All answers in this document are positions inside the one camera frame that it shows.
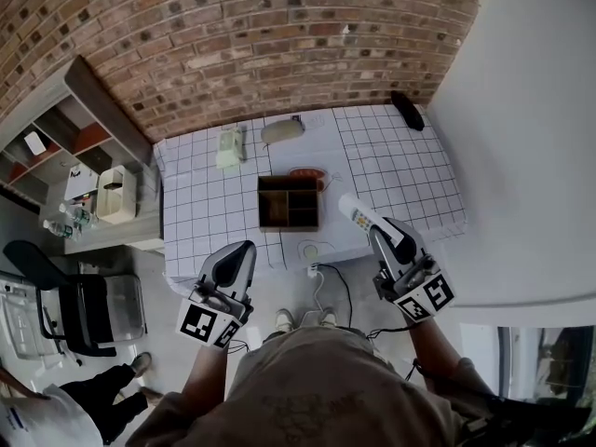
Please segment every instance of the white power plug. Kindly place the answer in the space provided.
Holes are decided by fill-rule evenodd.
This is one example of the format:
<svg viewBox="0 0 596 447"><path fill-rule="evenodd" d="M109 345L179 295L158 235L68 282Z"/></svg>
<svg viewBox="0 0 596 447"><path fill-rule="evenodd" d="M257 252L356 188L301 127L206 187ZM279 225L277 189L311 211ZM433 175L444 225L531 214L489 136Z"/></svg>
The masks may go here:
<svg viewBox="0 0 596 447"><path fill-rule="evenodd" d="M309 278L314 278L317 276L318 273L318 266L315 264L311 264L307 269L306 269L306 274L308 275Z"/></svg>

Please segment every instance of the wooden shelf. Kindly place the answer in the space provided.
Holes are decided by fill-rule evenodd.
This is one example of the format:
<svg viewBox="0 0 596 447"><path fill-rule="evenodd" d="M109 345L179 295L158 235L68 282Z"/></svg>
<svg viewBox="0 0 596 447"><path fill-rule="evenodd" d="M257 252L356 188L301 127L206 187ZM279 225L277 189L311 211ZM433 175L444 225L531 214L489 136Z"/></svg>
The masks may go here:
<svg viewBox="0 0 596 447"><path fill-rule="evenodd" d="M29 161L29 164L27 166L21 164L20 162L15 162L12 166L12 171L10 172L10 175L8 176L8 183L10 183L10 184L15 183L18 179L20 179L27 172L35 169L37 166L39 166L40 164L42 164L45 161L47 161L48 159L50 159L52 156L57 154L59 151L61 151L61 148L56 143L51 142L50 145L47 147L47 150L45 152L43 152L42 154L40 154L39 156L32 157L32 159Z"/></svg>
<svg viewBox="0 0 596 447"><path fill-rule="evenodd" d="M74 143L74 155L78 156L110 139L112 139L112 136L108 134L102 125L99 123L89 124L86 128L81 129L81 132L76 138Z"/></svg>

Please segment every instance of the white bottle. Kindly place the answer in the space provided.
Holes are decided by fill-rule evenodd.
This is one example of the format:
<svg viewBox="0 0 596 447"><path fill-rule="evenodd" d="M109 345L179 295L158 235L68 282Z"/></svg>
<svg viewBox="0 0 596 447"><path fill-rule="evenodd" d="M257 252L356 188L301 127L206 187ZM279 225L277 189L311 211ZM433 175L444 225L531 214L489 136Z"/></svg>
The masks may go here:
<svg viewBox="0 0 596 447"><path fill-rule="evenodd" d="M79 224L82 227L94 227L97 223L97 216L94 213L86 211L82 207L60 204L59 211L65 213L75 224Z"/></svg>
<svg viewBox="0 0 596 447"><path fill-rule="evenodd" d="M79 231L65 223L44 220L44 228L49 230L56 237L68 238L74 241L77 241L80 238Z"/></svg>

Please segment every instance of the brick wall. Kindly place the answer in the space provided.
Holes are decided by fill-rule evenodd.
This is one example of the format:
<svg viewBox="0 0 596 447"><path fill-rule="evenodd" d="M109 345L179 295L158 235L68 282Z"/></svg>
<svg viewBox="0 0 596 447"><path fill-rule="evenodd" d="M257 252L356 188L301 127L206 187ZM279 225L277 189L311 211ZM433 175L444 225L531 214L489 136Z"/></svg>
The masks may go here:
<svg viewBox="0 0 596 447"><path fill-rule="evenodd" d="M152 140L258 115L426 103L479 0L0 0L0 118L83 55Z"/></svg>

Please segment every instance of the wooden box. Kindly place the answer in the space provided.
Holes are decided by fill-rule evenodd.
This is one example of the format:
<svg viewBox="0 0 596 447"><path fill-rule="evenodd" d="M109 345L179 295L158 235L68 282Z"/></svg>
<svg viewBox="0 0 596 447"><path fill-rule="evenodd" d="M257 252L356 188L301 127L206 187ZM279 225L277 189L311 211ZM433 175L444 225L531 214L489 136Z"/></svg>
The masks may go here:
<svg viewBox="0 0 596 447"><path fill-rule="evenodd" d="M318 190L314 177L259 177L259 226L284 232L318 230Z"/></svg>

